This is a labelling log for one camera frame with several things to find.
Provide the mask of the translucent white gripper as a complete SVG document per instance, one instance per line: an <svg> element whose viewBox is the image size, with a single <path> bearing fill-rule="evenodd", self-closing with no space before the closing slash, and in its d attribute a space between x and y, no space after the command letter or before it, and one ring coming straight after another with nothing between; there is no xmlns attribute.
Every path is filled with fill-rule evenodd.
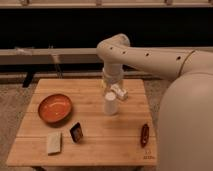
<svg viewBox="0 0 213 171"><path fill-rule="evenodd" d="M119 69L116 73L107 72L102 69L102 91L103 94L113 92L111 86L118 84L123 89L123 70Z"/></svg>

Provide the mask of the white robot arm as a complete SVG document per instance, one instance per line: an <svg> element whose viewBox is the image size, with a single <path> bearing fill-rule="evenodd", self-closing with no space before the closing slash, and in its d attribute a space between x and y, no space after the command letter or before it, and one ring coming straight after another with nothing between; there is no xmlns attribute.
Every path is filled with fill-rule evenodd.
<svg viewBox="0 0 213 171"><path fill-rule="evenodd" d="M213 53L132 47L118 34L97 45L107 85L124 65L170 80L159 108L157 171L213 171Z"/></svg>

